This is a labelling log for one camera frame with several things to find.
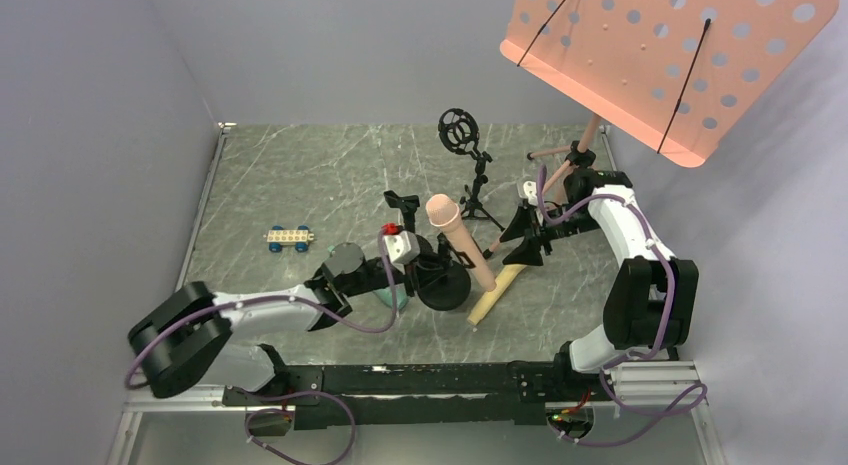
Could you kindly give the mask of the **teal microphone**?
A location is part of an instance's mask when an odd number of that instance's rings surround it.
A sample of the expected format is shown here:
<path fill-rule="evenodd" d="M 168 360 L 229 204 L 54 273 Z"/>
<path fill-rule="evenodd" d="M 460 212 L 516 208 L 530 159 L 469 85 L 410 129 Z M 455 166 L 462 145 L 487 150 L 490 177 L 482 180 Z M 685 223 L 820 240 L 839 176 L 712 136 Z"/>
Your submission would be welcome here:
<path fill-rule="evenodd" d="M 372 294 L 389 309 L 396 306 L 398 311 L 402 311 L 410 301 L 402 285 L 375 290 Z"/>

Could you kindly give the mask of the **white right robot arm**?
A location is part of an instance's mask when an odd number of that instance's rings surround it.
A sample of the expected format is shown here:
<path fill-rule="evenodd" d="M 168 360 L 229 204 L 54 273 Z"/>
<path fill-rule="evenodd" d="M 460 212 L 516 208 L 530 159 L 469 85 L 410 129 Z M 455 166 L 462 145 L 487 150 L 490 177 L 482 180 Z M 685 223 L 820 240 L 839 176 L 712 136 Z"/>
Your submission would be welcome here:
<path fill-rule="evenodd" d="M 518 186 L 520 204 L 500 240 L 520 240 L 506 265 L 541 266 L 554 240 L 600 230 L 619 270 L 602 322 L 565 346 L 576 373 L 593 373 L 627 359 L 654 357 L 689 337 L 699 271 L 678 258 L 642 214 L 629 177 L 581 169 L 566 179 L 567 201 L 541 210 L 534 181 Z"/>

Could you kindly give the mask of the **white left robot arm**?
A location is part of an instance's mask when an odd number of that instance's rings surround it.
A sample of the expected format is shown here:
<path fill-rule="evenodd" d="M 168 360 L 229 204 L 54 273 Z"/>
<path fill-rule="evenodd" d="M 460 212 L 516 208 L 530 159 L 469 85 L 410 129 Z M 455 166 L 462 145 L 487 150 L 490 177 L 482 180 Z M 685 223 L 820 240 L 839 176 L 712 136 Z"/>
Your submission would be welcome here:
<path fill-rule="evenodd" d="M 172 398 L 200 384 L 264 395 L 286 391 L 289 375 L 273 347 L 237 347 L 235 341 L 338 324 L 384 333 L 398 320 L 403 297 L 416 297 L 438 311 L 462 305 L 470 294 L 471 268 L 446 238 L 432 247 L 423 237 L 400 231 L 380 234 L 378 254 L 371 259 L 355 243 L 335 246 L 309 280 L 283 290 L 231 294 L 190 282 L 128 332 L 135 359 L 124 385 L 147 388 L 156 398 Z"/>

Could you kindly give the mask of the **pink microphone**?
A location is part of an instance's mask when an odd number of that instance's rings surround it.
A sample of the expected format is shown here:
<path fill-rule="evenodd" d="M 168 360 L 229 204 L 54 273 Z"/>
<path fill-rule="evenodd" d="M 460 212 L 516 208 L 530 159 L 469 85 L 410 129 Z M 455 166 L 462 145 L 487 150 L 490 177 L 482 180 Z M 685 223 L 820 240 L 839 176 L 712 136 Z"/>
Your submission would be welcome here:
<path fill-rule="evenodd" d="M 496 288 L 495 275 L 465 226 L 459 205 L 445 194 L 436 194 L 426 202 L 425 209 L 430 224 L 445 236 L 460 264 L 472 274 L 484 291 L 493 291 Z"/>

